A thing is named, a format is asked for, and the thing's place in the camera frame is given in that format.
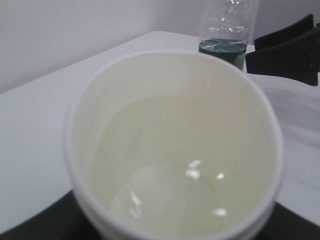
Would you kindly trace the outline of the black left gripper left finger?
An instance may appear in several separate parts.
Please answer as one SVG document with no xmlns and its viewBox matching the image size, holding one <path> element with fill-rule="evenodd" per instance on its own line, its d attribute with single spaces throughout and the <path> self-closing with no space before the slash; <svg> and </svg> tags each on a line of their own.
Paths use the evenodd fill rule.
<svg viewBox="0 0 320 240">
<path fill-rule="evenodd" d="M 0 235 L 2 240 L 101 240 L 72 191 L 54 204 Z"/>
</svg>

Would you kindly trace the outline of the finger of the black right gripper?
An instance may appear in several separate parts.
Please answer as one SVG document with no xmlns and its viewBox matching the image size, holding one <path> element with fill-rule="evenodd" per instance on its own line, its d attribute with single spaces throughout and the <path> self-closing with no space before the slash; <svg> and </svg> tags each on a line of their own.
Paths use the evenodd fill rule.
<svg viewBox="0 0 320 240">
<path fill-rule="evenodd" d="M 255 50 L 245 60 L 250 74 L 288 78 L 313 87 L 319 85 L 320 39 L 317 37 Z"/>
<path fill-rule="evenodd" d="M 254 40 L 256 51 L 281 44 L 308 40 L 314 34 L 314 15 L 308 14 L 299 21 Z"/>
</svg>

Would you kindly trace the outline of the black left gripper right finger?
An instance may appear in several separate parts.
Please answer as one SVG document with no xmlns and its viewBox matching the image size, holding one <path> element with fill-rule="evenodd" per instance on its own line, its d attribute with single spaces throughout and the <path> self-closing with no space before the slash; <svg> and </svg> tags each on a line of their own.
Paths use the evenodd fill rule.
<svg viewBox="0 0 320 240">
<path fill-rule="evenodd" d="M 320 240 L 320 227 L 277 203 L 255 240 Z"/>
</svg>

